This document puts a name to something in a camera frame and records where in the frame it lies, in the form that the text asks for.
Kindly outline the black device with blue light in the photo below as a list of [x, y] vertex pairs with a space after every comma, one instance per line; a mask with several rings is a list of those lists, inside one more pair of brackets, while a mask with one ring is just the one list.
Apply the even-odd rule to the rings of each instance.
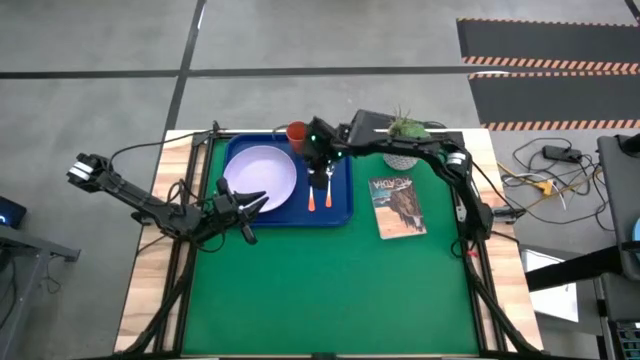
[[27, 209], [6, 197], [0, 196], [0, 225], [20, 229]]

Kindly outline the green table mat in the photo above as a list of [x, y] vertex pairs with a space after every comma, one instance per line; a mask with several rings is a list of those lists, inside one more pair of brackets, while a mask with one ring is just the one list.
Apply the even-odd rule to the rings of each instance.
[[232, 229], [195, 260], [187, 355], [476, 354], [478, 341], [448, 186], [410, 176], [427, 231], [380, 237], [368, 188], [378, 155], [354, 160], [354, 212], [341, 227]]

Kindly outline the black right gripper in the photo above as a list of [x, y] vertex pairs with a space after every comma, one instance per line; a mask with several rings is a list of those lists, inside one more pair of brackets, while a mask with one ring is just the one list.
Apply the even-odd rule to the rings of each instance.
[[308, 169], [309, 184], [314, 189], [323, 188], [323, 176], [333, 175], [333, 163], [346, 156], [345, 143], [336, 128], [319, 117], [314, 117], [305, 127], [302, 157]]

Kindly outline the black flat panel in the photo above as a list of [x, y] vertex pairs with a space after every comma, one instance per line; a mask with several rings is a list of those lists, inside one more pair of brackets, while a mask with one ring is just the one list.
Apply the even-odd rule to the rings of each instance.
[[395, 117], [389, 114], [360, 109], [350, 123], [347, 143], [362, 145], [374, 140], [386, 139]]

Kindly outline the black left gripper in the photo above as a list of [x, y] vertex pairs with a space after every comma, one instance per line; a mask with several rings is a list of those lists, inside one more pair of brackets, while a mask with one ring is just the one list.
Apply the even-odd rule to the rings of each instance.
[[[244, 225], [242, 211], [249, 217], [256, 217], [269, 201], [269, 197], [265, 195], [265, 191], [233, 193], [227, 180], [224, 177], [219, 178], [216, 181], [216, 193], [210, 200], [212, 217], [210, 225], [213, 228], [242, 227]], [[242, 206], [241, 211], [237, 202], [252, 203]]]

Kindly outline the black keypad device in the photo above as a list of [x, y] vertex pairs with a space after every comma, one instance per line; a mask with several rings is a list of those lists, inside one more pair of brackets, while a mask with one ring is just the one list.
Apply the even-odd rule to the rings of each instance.
[[640, 322], [614, 322], [612, 338], [618, 360], [640, 360]]

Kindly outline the orange plastic cup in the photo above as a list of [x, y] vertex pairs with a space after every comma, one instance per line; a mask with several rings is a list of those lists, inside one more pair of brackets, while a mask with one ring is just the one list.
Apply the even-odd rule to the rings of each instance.
[[306, 129], [307, 125], [301, 121], [291, 122], [286, 127], [285, 134], [289, 145], [297, 154], [301, 154], [303, 152], [306, 140]]

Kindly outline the green potted plant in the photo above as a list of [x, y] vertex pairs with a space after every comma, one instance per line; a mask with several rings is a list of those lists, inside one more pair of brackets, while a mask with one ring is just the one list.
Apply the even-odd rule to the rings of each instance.
[[404, 112], [402, 107], [398, 105], [394, 109], [394, 114], [390, 122], [387, 133], [394, 137], [415, 137], [428, 138], [430, 133], [425, 129], [422, 122], [412, 119], [410, 112]]

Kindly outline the blue plastic tray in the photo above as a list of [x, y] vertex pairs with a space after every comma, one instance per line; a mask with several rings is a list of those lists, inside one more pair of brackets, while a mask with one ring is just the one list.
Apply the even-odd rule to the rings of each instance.
[[233, 137], [226, 146], [223, 171], [229, 160], [252, 146], [267, 145], [286, 152], [297, 169], [293, 194], [280, 207], [260, 213], [254, 222], [262, 227], [338, 227], [347, 224], [354, 211], [353, 176], [350, 158], [334, 167], [332, 176], [332, 207], [325, 207], [326, 190], [314, 189], [315, 212], [308, 211], [309, 183], [307, 167], [283, 134], [242, 134]]

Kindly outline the black aluminium table frame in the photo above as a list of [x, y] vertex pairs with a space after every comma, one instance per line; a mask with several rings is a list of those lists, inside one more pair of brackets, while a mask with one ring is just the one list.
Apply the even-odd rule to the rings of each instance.
[[[481, 197], [494, 205], [500, 205], [503, 187], [498, 183], [499, 169], [490, 132], [483, 128], [452, 128], [451, 133], [462, 138], [474, 157], [478, 169], [474, 171]], [[152, 191], [157, 194], [169, 188], [170, 183], [180, 176], [189, 176], [192, 188], [203, 193], [202, 184], [206, 172], [211, 169], [215, 151], [209, 147], [213, 140], [194, 139], [192, 130], [169, 130], [165, 138], [170, 142], [161, 147], [159, 165], [156, 170]], [[495, 225], [496, 232], [482, 245], [476, 245], [474, 258], [476, 272], [483, 278], [509, 317], [514, 328], [532, 346], [543, 348], [539, 325], [536, 320], [528, 288], [524, 267], [520, 259], [519, 245], [515, 242], [514, 228], [505, 223]], [[142, 230], [139, 246], [145, 251], [136, 257], [125, 300], [122, 319], [114, 350], [122, 351], [131, 345], [144, 322], [152, 318], [156, 308], [168, 295], [167, 287], [177, 281], [183, 273], [182, 266], [194, 260], [196, 253], [189, 245], [172, 245], [165, 238], [157, 240], [160, 233], [146, 227]], [[182, 350], [182, 327], [186, 324], [189, 296], [179, 296], [172, 305], [164, 329], [154, 337], [146, 349], [148, 353], [174, 352]]]

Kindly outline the white paper sheet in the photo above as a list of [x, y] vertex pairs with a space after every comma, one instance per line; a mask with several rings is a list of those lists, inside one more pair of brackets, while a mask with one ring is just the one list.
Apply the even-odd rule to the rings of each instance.
[[[521, 253], [521, 259], [526, 272], [563, 262], [561, 258], [529, 249], [525, 249]], [[530, 297], [535, 312], [574, 323], [579, 322], [577, 287], [575, 283], [531, 291]]]

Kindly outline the black power adapter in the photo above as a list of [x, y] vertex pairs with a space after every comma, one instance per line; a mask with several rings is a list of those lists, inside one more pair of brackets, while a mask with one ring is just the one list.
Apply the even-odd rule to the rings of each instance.
[[542, 156], [548, 160], [579, 163], [582, 159], [582, 152], [571, 147], [563, 148], [559, 146], [545, 145], [542, 148]]

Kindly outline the black floor mat, orange-striped edge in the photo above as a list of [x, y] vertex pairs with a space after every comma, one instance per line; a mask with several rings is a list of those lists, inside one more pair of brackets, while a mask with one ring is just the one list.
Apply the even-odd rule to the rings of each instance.
[[468, 81], [490, 131], [640, 129], [637, 74], [472, 74]]
[[468, 64], [580, 71], [640, 71], [640, 26], [459, 18]]

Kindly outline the white triangle-patterned planter pot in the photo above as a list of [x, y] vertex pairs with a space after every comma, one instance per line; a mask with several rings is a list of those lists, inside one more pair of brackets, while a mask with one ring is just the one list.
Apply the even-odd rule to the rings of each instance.
[[384, 162], [396, 171], [406, 171], [413, 168], [419, 161], [418, 158], [395, 154], [384, 154]]

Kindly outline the lavender round plate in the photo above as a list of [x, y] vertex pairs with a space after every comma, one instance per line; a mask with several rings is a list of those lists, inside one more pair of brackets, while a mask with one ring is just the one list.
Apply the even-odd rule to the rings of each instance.
[[238, 193], [264, 191], [268, 200], [260, 213], [283, 205], [297, 183], [297, 169], [283, 150], [267, 145], [252, 146], [233, 156], [223, 171], [231, 190]]

